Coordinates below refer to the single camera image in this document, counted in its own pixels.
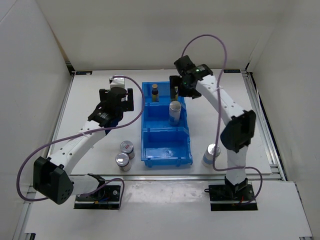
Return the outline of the blue-label salt shaker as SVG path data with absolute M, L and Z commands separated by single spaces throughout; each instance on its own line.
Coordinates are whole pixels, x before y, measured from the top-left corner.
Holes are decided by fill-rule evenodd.
M 221 154 L 220 147 L 219 146 L 216 147 L 214 143 L 211 143 L 207 146 L 201 162 L 205 167 L 210 167 L 213 165 L 214 157 L 217 158 L 220 154 Z
M 169 104 L 169 118 L 168 122 L 173 125 L 177 126 L 180 121 L 180 115 L 181 115 L 181 103 L 179 101 L 172 101 Z

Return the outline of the brown sauce bottle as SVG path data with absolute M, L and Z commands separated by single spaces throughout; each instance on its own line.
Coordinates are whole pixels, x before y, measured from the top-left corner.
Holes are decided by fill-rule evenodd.
M 179 88 L 177 86 L 174 87 L 174 101 L 178 101 L 178 97 L 179 97 Z
M 152 102 L 159 102 L 159 90 L 158 90 L 157 84 L 152 85 L 151 100 L 152 100 Z

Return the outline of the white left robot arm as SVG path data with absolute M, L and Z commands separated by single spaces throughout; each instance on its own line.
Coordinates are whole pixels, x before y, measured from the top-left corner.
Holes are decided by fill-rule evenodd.
M 112 87 L 100 89 L 100 103 L 80 129 L 79 137 L 70 139 L 47 158 L 39 157 L 33 164 L 33 188 L 58 205 L 72 195 L 89 195 L 100 200 L 105 194 L 104 181 L 94 174 L 71 176 L 82 157 L 134 110 L 133 89 Z

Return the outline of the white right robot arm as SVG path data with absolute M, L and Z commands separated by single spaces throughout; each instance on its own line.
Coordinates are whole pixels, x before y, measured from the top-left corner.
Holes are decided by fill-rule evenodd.
M 230 200 L 238 199 L 248 185 L 246 158 L 255 133 L 256 114 L 238 105 L 218 85 L 213 71 L 206 65 L 196 66 L 185 55 L 174 62 L 178 75 L 170 76 L 170 95 L 174 97 L 205 97 L 218 113 L 225 128 L 219 139 L 227 150 L 227 168 L 224 169 L 224 193 Z

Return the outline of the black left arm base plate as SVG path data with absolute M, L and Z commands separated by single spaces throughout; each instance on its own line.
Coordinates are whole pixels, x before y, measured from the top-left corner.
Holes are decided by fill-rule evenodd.
M 100 190 L 90 195 L 75 197 L 75 210 L 119 210 L 122 205 L 125 182 L 121 178 L 100 181 Z

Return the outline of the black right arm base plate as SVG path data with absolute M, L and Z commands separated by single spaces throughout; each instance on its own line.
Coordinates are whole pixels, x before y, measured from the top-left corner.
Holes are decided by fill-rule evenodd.
M 253 186 L 249 184 L 240 192 L 232 195 L 224 184 L 209 185 L 204 189 L 209 194 L 212 212 L 257 211 Z

